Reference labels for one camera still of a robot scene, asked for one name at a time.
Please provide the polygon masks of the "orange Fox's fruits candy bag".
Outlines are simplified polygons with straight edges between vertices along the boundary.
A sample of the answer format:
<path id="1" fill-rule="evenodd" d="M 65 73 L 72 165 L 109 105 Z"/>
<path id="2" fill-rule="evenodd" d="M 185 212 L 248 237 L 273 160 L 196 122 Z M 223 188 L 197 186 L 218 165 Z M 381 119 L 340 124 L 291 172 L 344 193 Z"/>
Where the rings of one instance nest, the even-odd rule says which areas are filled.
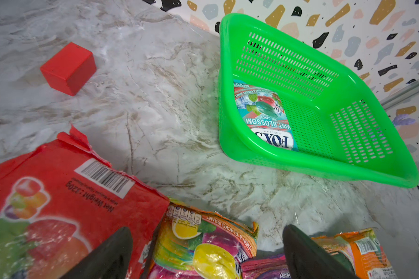
<path id="1" fill-rule="evenodd" d="M 159 226 L 149 279 L 240 279 L 257 255 L 259 225 L 171 200 Z"/>

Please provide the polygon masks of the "orange candy bag back side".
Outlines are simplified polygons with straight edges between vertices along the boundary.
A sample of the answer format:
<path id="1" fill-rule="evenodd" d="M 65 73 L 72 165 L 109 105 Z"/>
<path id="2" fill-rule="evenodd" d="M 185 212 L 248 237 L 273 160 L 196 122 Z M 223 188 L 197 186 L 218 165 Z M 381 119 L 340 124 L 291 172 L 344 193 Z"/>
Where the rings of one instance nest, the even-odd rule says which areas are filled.
<path id="1" fill-rule="evenodd" d="M 332 237 L 313 237 L 312 240 L 361 279 L 397 278 L 393 266 L 371 228 L 344 232 Z"/>

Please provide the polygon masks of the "purple Fox's berries candy bag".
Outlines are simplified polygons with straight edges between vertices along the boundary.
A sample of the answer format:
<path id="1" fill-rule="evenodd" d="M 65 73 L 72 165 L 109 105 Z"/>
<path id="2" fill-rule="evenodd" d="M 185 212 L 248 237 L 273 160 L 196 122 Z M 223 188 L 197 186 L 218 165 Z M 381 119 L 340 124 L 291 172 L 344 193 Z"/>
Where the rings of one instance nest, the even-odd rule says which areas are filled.
<path id="1" fill-rule="evenodd" d="M 240 264 L 243 279 L 290 279 L 285 255 L 250 259 Z"/>

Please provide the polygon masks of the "red fruit candy bag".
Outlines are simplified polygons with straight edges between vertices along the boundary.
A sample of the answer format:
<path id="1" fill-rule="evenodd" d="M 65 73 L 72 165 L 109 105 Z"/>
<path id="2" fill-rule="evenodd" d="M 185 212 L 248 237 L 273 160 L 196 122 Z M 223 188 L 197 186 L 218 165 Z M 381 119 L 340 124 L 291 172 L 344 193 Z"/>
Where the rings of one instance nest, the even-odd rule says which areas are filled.
<path id="1" fill-rule="evenodd" d="M 61 279 L 121 227 L 144 271 L 169 199 L 114 170 L 76 128 L 0 164 L 0 279 Z"/>

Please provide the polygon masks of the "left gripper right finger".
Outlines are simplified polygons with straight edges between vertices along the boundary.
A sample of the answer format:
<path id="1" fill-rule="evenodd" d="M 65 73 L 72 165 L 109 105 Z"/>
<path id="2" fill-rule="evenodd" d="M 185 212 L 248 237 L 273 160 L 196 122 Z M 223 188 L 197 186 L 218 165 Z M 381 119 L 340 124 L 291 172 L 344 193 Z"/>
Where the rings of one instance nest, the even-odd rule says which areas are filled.
<path id="1" fill-rule="evenodd" d="M 283 231 L 284 254 L 293 279 L 356 279 L 308 235 L 290 224 Z"/>

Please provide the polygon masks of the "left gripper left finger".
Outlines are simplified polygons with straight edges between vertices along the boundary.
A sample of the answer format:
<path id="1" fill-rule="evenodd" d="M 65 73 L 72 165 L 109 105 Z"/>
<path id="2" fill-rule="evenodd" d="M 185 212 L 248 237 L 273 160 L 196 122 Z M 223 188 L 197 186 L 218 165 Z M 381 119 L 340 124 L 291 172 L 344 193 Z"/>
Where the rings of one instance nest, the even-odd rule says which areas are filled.
<path id="1" fill-rule="evenodd" d="M 63 279 L 124 279 L 133 251 L 133 238 L 128 227 L 121 227 L 94 249 Z"/>

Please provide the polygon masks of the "teal Fox's mint candy bag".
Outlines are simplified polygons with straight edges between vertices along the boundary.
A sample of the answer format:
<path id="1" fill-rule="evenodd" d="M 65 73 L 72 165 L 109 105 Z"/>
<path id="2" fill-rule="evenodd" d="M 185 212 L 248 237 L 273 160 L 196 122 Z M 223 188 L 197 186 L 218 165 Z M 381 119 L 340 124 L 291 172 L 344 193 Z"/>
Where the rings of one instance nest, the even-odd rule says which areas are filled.
<path id="1" fill-rule="evenodd" d="M 233 87 L 238 113 L 257 137 L 277 148 L 298 150 L 277 93 L 241 80 L 234 80 Z"/>

